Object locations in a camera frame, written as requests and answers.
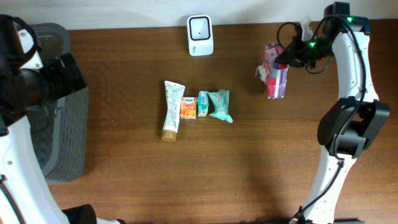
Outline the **small orange tissue pack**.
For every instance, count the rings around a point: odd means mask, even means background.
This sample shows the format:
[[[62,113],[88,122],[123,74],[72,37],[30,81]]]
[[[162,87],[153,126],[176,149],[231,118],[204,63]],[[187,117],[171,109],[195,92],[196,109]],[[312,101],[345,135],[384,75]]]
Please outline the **small orange tissue pack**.
[[[182,119],[197,118],[197,97],[184,96],[181,101],[180,117]]]

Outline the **small green tissue pack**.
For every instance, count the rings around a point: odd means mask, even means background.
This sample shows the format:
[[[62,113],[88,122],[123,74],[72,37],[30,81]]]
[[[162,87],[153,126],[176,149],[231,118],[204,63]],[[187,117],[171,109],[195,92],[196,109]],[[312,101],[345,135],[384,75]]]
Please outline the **small green tissue pack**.
[[[205,117],[208,114],[208,95],[207,91],[199,91],[197,98],[197,110],[199,117]]]

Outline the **red purple tissue pack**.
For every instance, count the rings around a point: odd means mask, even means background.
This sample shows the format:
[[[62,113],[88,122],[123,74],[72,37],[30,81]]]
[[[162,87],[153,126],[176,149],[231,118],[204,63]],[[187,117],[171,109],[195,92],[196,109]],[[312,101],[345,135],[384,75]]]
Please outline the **red purple tissue pack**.
[[[276,63],[276,58],[283,52],[277,44],[269,44],[264,49],[264,61],[256,68],[255,76],[264,82],[268,99],[283,98],[287,84],[287,64]]]

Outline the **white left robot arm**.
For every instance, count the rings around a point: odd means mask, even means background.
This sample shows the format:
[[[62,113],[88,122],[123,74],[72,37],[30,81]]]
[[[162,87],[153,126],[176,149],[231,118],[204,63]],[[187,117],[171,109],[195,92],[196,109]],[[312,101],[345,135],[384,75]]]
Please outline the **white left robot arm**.
[[[61,209],[49,185],[81,177],[88,85],[54,23],[1,16],[1,222],[102,223],[89,204]]]

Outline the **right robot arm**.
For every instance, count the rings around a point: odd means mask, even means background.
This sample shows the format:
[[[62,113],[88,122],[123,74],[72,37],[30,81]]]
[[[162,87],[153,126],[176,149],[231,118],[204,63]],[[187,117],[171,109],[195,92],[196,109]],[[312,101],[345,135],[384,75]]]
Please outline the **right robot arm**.
[[[349,3],[336,1],[325,8],[309,40],[296,35],[275,59],[310,72],[318,60],[328,57],[335,58],[338,68],[338,101],[318,125],[317,174],[308,199],[290,223],[334,223],[349,170],[389,117],[389,105],[379,101],[371,78],[370,33],[368,18],[352,16]]]

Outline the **green toilet tissue pack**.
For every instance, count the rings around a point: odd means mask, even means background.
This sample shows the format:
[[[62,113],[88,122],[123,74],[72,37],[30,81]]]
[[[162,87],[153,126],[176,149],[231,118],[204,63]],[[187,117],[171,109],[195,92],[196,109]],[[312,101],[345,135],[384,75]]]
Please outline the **green toilet tissue pack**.
[[[215,109],[214,112],[210,113],[210,116],[232,123],[233,119],[229,115],[229,90],[207,92],[207,95]]]

